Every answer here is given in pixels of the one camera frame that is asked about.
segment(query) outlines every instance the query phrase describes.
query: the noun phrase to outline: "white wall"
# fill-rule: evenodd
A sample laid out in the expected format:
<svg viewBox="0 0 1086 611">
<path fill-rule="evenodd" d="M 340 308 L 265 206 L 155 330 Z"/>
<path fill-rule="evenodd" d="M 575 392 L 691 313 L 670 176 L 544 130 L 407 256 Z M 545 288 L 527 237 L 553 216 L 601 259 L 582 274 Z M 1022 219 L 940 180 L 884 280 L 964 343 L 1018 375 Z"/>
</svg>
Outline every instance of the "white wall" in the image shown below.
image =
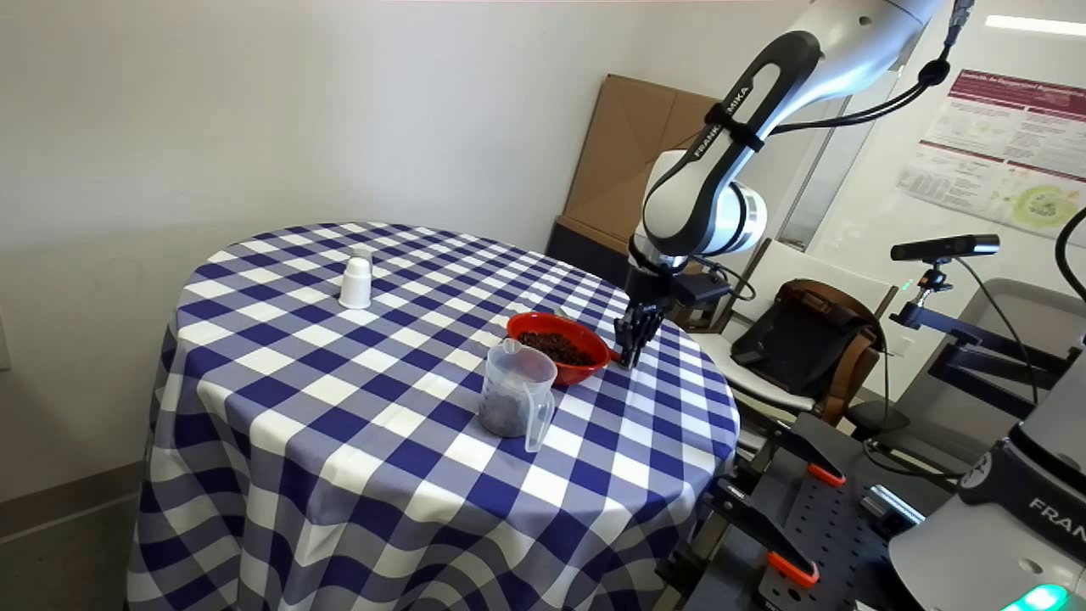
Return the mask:
<svg viewBox="0 0 1086 611">
<path fill-rule="evenodd" d="M 386 216 L 544 246 L 608 71 L 724 95 L 802 5 L 4 0 L 0 499 L 139 459 L 160 330 L 225 241 Z"/>
<path fill-rule="evenodd" d="M 1058 81 L 1086 88 L 1086 37 L 1038 37 L 1038 35 L 1009 35 L 986 31 L 986 15 L 1018 15 L 1018 18 L 1047 18 L 1047 19 L 1086 19 L 1082 0 L 978 0 L 971 31 L 954 52 L 954 68 L 978 68 L 995 74 L 1018 74 L 1038 81 Z M 935 53 L 942 37 L 942 25 L 929 28 L 923 46 L 912 53 L 912 68 L 903 71 L 903 84 L 912 81 L 923 56 Z M 974 267 L 984 278 L 1018 278 L 1031 285 L 1044 285 L 1056 292 L 1070 292 L 1070 285 L 1056 270 L 1056 241 L 1036 237 L 1014 228 L 1001 228 L 981 216 L 964 216 L 923 199 L 906 197 L 895 180 L 900 170 L 916 155 L 923 130 L 935 119 L 946 101 L 946 88 L 929 93 L 919 104 L 881 119 L 847 180 L 838 191 L 825 223 L 816 228 L 811 251 L 816 259 L 842 260 L 843 267 L 863 267 L 877 278 L 892 278 L 908 288 L 923 263 L 892 263 L 890 244 L 923 241 L 942 233 L 1001 233 L 998 259 L 978 259 Z M 1072 246 L 1072 263 L 1086 267 L 1086 251 Z M 957 314 L 964 303 L 974 294 L 974 280 L 964 267 L 946 267 L 954 292 L 934 294 L 925 304 Z M 935 334 L 906 334 L 900 327 L 884 327 L 892 334 L 892 397 L 916 375 L 925 363 L 929 349 L 940 343 Z"/>
</svg>

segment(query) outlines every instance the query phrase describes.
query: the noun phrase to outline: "cable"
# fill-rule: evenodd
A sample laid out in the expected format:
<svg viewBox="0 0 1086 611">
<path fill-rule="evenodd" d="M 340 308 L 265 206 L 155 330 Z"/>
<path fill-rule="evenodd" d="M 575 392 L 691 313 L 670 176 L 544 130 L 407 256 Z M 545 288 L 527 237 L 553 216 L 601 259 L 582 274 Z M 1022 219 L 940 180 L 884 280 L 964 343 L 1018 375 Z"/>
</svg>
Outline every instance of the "cable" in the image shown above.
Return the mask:
<svg viewBox="0 0 1086 611">
<path fill-rule="evenodd" d="M 949 28 L 946 28 L 942 53 L 940 53 L 940 56 L 949 56 L 949 46 L 957 44 L 957 35 L 961 35 L 964 25 L 971 19 L 971 15 L 974 15 L 974 0 L 954 0 L 954 5 L 949 5 Z"/>
<path fill-rule="evenodd" d="M 892 392 L 892 386 L 890 386 L 890 345 L 881 345 L 881 407 L 884 409 L 892 409 L 890 392 Z"/>
<path fill-rule="evenodd" d="M 1009 334 L 1014 337 L 1018 354 L 1022 354 L 1022 358 L 1026 358 L 1026 368 L 1029 368 L 1031 407 L 1038 407 L 1038 405 L 1043 405 L 1038 372 L 1036 372 L 1031 355 L 1026 354 L 1026 343 L 1022 343 L 1018 330 L 1011 327 L 1009 313 L 995 303 L 995 294 L 986 292 L 986 285 L 984 285 L 984 278 L 974 270 L 974 263 L 967 263 L 964 259 L 957 259 L 957 260 L 961 260 L 961 267 L 967 267 L 967 270 L 974 274 L 978 288 L 984 292 L 984 297 L 991 303 L 991 308 L 998 313 L 998 319 L 1001 319 L 1001 322 L 1009 327 Z"/>
<path fill-rule="evenodd" d="M 957 478 L 954 478 L 954 475 L 925 472 L 925 467 L 919 467 L 919 466 L 908 467 L 906 461 L 877 451 L 874 443 L 863 443 L 863 459 L 869 459 L 874 467 L 892 472 L 892 475 L 929 478 L 929 481 L 940 481 L 940 485 L 957 487 Z"/>
<path fill-rule="evenodd" d="M 1056 263 L 1058 274 L 1078 292 L 1078 297 L 1086 303 L 1086 285 L 1078 280 L 1078 274 L 1072 270 L 1072 263 L 1066 260 L 1066 246 L 1076 233 L 1076 228 L 1086 219 L 1086 206 L 1058 231 L 1056 237 Z"/>
<path fill-rule="evenodd" d="M 912 104 L 923 93 L 925 93 L 925 84 L 916 81 L 912 88 L 900 93 L 895 98 L 890 98 L 881 104 L 873 104 L 873 107 L 851 111 L 851 116 L 816 119 L 816 121 L 782 121 L 782 127 L 773 130 L 773 136 L 803 132 L 803 130 L 838 130 L 838 127 L 874 121 L 874 119 L 881 119 L 890 111 L 900 111 L 906 104 Z"/>
<path fill-rule="evenodd" d="M 734 267 L 727 267 L 727 263 L 720 263 L 720 260 L 704 260 L 704 259 L 696 259 L 698 263 L 704 263 L 712 274 L 727 274 L 727 278 L 734 278 L 736 280 L 736 288 L 738 288 L 738 303 L 752 303 L 755 297 L 755 288 L 751 285 L 751 278 L 742 278 L 738 270 L 734 270 Z"/>
</svg>

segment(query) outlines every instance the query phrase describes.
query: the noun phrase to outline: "cardboard box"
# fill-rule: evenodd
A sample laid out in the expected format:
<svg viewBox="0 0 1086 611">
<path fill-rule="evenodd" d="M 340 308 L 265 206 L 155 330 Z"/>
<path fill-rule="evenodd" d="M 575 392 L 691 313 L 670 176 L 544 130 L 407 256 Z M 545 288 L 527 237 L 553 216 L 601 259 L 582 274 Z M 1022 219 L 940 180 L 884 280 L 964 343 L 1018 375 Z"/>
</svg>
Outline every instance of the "cardboard box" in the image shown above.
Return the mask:
<svg viewBox="0 0 1086 611">
<path fill-rule="evenodd" d="M 653 155 L 688 146 L 708 104 L 691 93 L 608 74 L 557 223 L 624 256 Z"/>
</svg>

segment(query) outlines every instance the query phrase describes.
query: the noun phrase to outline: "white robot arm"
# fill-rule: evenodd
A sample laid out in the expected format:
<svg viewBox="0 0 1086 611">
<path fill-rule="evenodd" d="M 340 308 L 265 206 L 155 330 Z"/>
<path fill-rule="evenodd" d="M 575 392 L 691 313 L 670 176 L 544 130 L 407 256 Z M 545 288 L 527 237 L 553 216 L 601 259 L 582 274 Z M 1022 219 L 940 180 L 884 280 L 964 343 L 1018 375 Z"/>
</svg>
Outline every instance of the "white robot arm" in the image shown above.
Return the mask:
<svg viewBox="0 0 1086 611">
<path fill-rule="evenodd" d="M 653 337 L 670 274 L 688 259 L 742 251 L 768 228 L 763 199 L 736 184 L 763 139 L 806 101 L 873 84 L 912 46 L 940 4 L 811 0 L 798 25 L 771 42 L 708 107 L 698 139 L 659 155 L 627 246 L 631 308 L 618 322 L 624 363 L 635 363 Z"/>
</svg>

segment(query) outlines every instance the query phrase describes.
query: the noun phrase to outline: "blue checkered tablecloth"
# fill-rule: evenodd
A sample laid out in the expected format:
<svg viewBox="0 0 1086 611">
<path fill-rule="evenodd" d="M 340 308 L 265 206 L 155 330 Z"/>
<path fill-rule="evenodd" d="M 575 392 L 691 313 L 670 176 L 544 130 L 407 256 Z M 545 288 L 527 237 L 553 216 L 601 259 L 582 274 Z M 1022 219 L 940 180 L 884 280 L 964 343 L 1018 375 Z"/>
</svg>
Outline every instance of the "blue checkered tablecloth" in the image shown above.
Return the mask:
<svg viewBox="0 0 1086 611">
<path fill-rule="evenodd" d="M 337 303 L 373 246 L 373 304 Z M 475 423 L 509 313 L 614 345 L 624 294 L 497 241 L 312 223 L 192 270 L 173 319 L 130 607 L 643 607 L 720 461 L 727 381 L 670 322 L 557 391 L 535 454 Z"/>
</svg>

